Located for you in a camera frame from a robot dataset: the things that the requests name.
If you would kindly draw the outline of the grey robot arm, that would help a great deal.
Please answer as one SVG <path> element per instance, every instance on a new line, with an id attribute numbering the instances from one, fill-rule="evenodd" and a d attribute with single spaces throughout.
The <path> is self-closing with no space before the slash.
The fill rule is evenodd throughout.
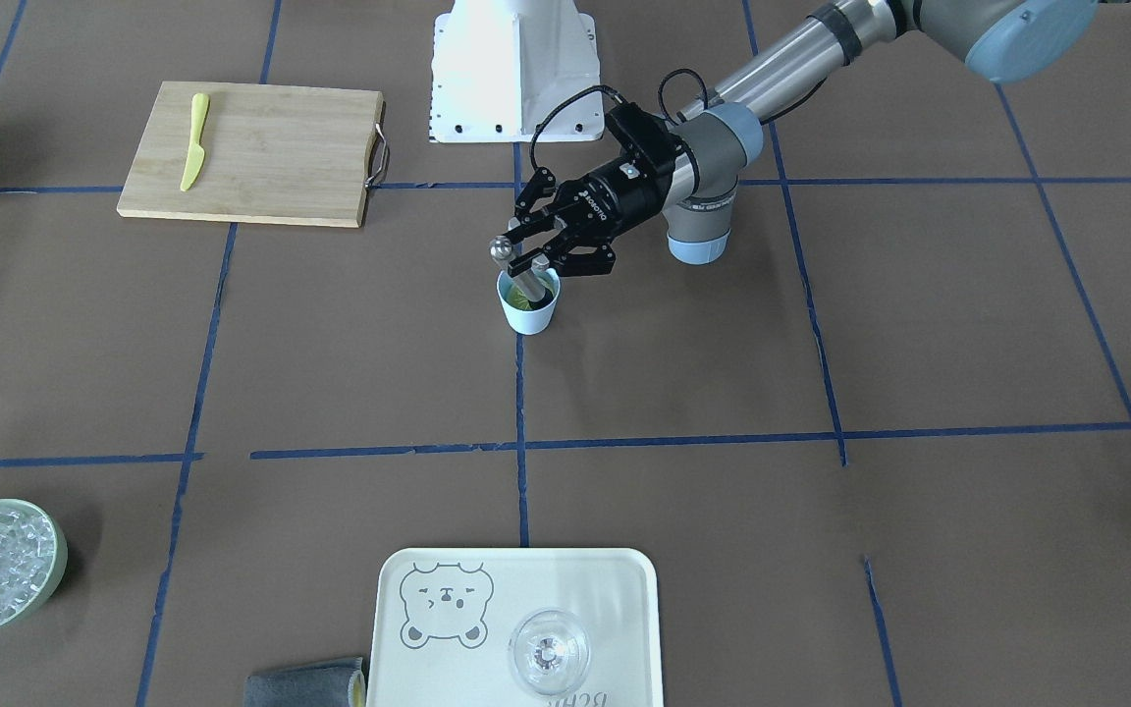
<path id="1" fill-rule="evenodd" d="M 739 174 L 765 148 L 766 127 L 798 107 L 835 69 L 910 31 L 929 35 L 975 75 L 1022 81 L 1083 35 L 1095 1 L 829 1 L 687 107 L 650 113 L 602 85 L 620 154 L 570 181 L 537 167 L 490 251 L 507 276 L 554 270 L 606 276 L 615 238 L 655 216 L 670 251 L 703 265 L 726 250 Z"/>

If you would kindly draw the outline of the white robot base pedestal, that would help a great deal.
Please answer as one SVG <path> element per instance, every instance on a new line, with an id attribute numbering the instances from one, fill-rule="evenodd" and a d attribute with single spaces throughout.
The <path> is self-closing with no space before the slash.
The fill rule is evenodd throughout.
<path id="1" fill-rule="evenodd" d="M 596 23 L 573 1 L 457 1 L 432 38 L 432 143 L 529 143 L 552 109 L 601 83 Z"/>

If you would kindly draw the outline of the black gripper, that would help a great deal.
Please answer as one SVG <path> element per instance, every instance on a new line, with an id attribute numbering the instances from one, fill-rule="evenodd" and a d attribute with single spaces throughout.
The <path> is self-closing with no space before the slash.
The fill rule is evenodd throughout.
<path id="1" fill-rule="evenodd" d="M 561 278 L 607 276 L 616 255 L 610 241 L 659 215 L 668 202 L 676 157 L 661 162 L 620 157 L 575 180 L 560 181 L 549 167 L 537 167 L 517 196 L 507 241 L 556 229 L 556 236 L 516 265 L 533 265 L 543 256 Z"/>

